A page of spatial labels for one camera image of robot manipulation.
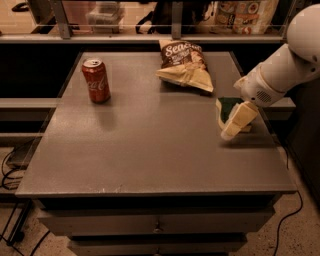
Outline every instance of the drawer front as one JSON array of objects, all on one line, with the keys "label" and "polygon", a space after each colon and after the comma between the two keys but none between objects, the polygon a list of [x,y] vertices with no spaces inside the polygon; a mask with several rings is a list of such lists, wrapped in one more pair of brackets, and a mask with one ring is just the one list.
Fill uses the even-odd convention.
[{"label": "drawer front", "polygon": [[259,230],[273,215],[261,212],[109,215],[96,211],[45,212],[40,221],[55,235],[247,233]]},{"label": "drawer front", "polygon": [[71,241],[69,249],[79,256],[210,254],[237,251],[246,239],[241,234],[181,236],[106,237],[101,240]]}]

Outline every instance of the coca-cola can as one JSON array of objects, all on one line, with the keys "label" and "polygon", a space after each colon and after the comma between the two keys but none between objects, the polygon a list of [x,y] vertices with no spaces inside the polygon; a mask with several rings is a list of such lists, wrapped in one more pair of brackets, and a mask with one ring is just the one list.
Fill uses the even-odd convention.
[{"label": "coca-cola can", "polygon": [[106,102],[111,94],[106,66],[99,58],[88,58],[82,63],[82,73],[86,79],[90,100],[94,103]]}]

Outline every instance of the white robotic arm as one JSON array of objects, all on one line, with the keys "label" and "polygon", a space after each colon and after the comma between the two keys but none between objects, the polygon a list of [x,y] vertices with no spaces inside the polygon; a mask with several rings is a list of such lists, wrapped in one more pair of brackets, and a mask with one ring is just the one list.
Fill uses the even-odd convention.
[{"label": "white robotic arm", "polygon": [[[320,4],[299,12],[288,27],[288,43],[234,84],[245,104],[249,104],[249,112],[252,110],[257,114],[256,107],[268,107],[291,88],[320,77],[319,22]],[[228,125],[221,133],[222,138],[231,140],[237,135],[241,129],[235,129],[234,125],[238,124],[234,120],[245,120],[240,122],[240,126],[245,126],[255,118],[253,112],[246,114],[246,109],[232,111]]]}]

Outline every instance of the bag of chips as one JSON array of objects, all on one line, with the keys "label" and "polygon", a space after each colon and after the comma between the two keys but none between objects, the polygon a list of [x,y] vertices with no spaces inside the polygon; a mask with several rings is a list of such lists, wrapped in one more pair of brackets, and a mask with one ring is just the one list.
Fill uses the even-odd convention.
[{"label": "bag of chips", "polygon": [[162,65],[156,75],[163,81],[213,92],[210,74],[199,45],[160,40]]}]

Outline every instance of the can lid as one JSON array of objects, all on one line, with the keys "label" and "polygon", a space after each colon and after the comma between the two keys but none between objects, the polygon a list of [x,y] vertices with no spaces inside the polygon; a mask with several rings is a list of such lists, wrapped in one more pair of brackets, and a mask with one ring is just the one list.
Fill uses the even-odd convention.
[{"label": "can lid", "polygon": [[87,68],[98,67],[102,63],[102,60],[99,58],[88,58],[83,61],[83,66]]}]

